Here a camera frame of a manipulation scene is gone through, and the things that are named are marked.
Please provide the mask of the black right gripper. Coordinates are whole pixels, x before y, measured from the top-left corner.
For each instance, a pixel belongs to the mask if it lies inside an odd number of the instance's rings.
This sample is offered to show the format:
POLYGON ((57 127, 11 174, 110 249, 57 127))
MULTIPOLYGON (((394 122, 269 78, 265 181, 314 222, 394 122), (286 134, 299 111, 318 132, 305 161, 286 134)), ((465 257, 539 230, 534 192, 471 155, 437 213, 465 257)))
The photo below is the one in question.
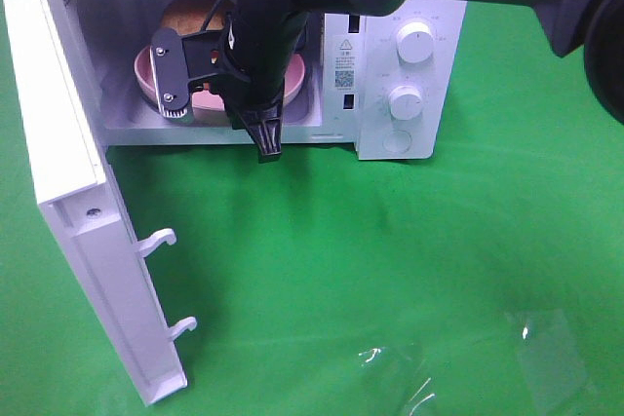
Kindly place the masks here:
POLYGON ((251 137, 260 163, 282 155, 285 74, 308 17, 290 0, 234 0, 226 52, 249 82, 224 103, 232 127, 251 137))

